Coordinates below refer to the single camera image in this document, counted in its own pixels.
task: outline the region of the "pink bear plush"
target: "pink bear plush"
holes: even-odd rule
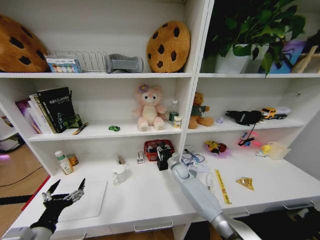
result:
[[[149,85],[143,84],[137,88],[135,98],[140,106],[133,110],[133,113],[139,117],[139,131],[147,131],[152,125],[156,130],[165,129],[165,122],[161,116],[167,108],[159,104],[162,96],[161,86],[149,87]]]

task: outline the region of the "wire rack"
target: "wire rack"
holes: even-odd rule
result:
[[[48,51],[48,55],[71,55],[78,59],[81,70],[85,73],[105,73],[105,55],[104,51]]]

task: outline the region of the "white pot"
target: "white pot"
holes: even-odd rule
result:
[[[263,53],[260,51],[258,57],[253,61],[252,56],[235,56],[232,48],[225,57],[218,54],[215,62],[215,73],[218,74],[243,74],[257,73],[264,58],[264,53],[268,50],[268,45],[262,47]]]

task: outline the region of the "white mug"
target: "white mug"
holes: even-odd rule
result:
[[[115,166],[113,169],[113,183],[120,184],[127,179],[126,167],[122,164]]]

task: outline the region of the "red basket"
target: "red basket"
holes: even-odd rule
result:
[[[164,142],[165,144],[168,144],[171,148],[170,153],[173,154],[175,152],[175,148],[172,145],[171,141],[163,139],[163,140],[152,140],[152,141],[146,141],[144,143],[144,154],[148,158],[149,161],[158,161],[158,153],[157,152],[148,152],[148,147],[151,146],[152,148],[157,148],[157,144],[160,144],[161,142]]]

